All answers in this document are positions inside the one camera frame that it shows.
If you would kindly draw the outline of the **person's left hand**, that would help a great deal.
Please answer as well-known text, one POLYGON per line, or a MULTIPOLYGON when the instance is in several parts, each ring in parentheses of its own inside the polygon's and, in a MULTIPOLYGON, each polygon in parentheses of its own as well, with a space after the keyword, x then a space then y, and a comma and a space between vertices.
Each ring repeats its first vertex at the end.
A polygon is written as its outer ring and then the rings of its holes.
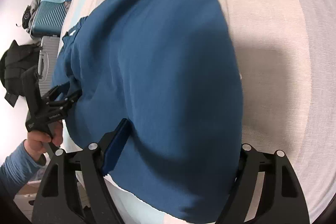
POLYGON ((26 152, 32 157, 35 162, 39 162, 42 155, 46 153, 45 143, 52 142, 56 147, 60 147, 63 142, 63 123, 62 121, 51 124, 54 130, 54 137, 41 131, 31 131, 27 133, 27 139, 24 141, 26 152))

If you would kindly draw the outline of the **blue sleeved left forearm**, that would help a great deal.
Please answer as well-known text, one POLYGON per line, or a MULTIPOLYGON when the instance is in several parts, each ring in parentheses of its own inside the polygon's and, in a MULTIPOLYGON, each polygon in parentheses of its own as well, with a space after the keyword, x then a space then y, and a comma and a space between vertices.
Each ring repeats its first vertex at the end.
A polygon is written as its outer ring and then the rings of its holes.
POLYGON ((35 161, 26 151, 24 142, 1 165, 1 195, 13 200, 23 186, 46 164, 45 155, 35 161))

